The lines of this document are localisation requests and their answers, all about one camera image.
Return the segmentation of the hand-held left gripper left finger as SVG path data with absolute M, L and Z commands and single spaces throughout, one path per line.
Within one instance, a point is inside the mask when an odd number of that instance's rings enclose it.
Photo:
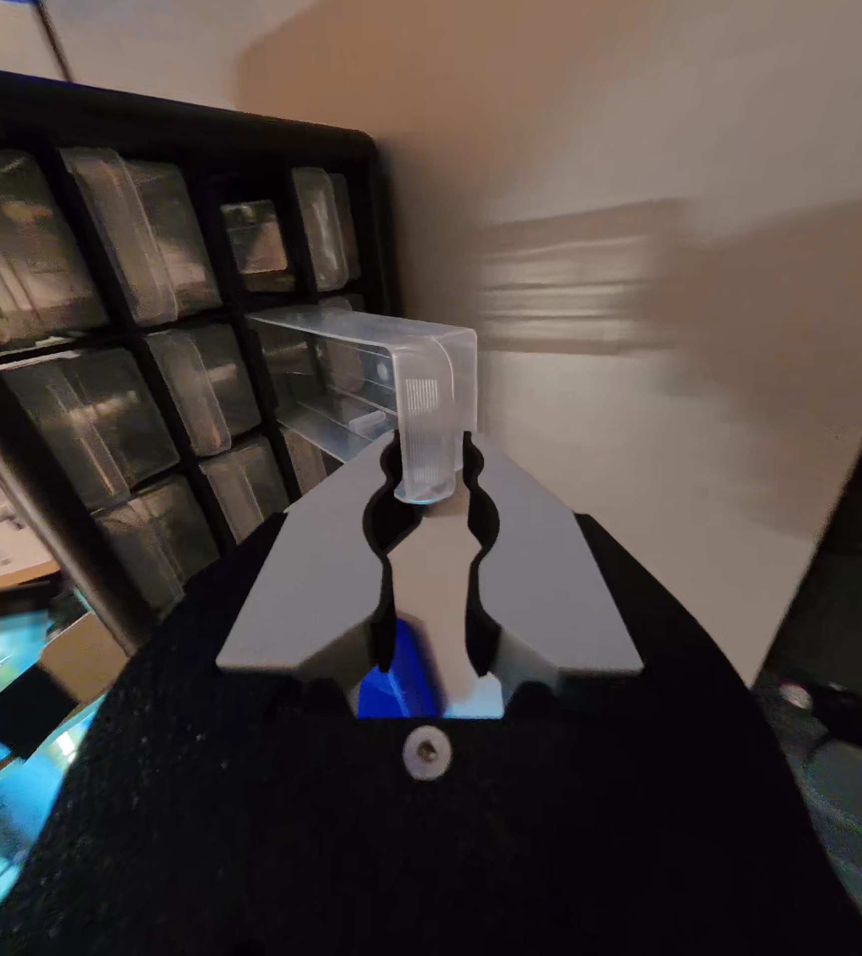
M 386 672 L 397 612 L 389 553 L 418 526 L 395 496 L 399 438 L 380 438 L 292 505 L 218 667 L 358 684 Z

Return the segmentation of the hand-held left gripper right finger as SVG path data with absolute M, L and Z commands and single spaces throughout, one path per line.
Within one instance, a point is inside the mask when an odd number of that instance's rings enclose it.
M 643 669 L 576 514 L 482 435 L 462 442 L 469 569 L 465 646 L 503 687 Z

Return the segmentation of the blue plastic bin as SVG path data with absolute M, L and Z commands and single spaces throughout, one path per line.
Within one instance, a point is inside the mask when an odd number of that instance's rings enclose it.
M 446 700 L 427 641 L 412 622 L 398 618 L 389 669 L 374 667 L 358 689 L 359 719 L 442 718 Z

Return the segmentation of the clear plastic drawer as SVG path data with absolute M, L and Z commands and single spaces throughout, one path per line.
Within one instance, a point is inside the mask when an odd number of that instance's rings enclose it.
M 427 506 L 453 494 L 463 434 L 477 428 L 474 330 L 331 301 L 262 310 L 246 320 L 283 429 L 342 463 L 396 433 L 396 497 Z

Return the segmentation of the black drawer cabinet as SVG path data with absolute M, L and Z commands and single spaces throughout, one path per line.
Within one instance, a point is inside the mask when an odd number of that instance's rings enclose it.
M 379 313 L 400 308 L 387 173 L 355 131 L 140 97 L 0 71 L 0 148 L 30 153 L 69 216 L 101 290 L 118 293 L 86 225 L 59 149 L 111 148 L 178 165 L 222 297 L 250 360 L 289 502 L 299 484 L 286 430 L 246 317 L 344 297 Z M 0 377 L 0 483 L 115 639 L 133 654 L 164 614 L 138 592 L 18 400 Z

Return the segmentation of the pale desk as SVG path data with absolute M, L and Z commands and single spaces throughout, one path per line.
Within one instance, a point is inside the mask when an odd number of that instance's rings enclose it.
M 656 351 L 486 350 L 480 382 L 485 435 L 621 542 L 753 686 L 862 445 L 858 393 L 767 366 L 745 401 Z

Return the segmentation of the brown cardboard box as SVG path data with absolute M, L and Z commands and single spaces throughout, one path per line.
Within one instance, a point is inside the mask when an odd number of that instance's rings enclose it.
M 88 612 L 44 646 L 36 665 L 80 709 L 109 690 L 127 661 L 128 652 L 114 634 Z

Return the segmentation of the set of small cabinet drawers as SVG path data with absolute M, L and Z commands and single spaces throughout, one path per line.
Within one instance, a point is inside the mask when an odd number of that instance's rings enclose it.
M 164 614 L 289 506 L 236 321 L 175 164 L 59 149 L 118 293 L 30 153 L 0 148 L 0 377 Z

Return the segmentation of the light wooden board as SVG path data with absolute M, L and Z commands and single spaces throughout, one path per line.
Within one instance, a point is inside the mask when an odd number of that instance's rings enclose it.
M 61 567 L 50 559 L 38 565 L 0 573 L 0 590 L 12 589 L 33 581 L 42 580 L 61 572 Z

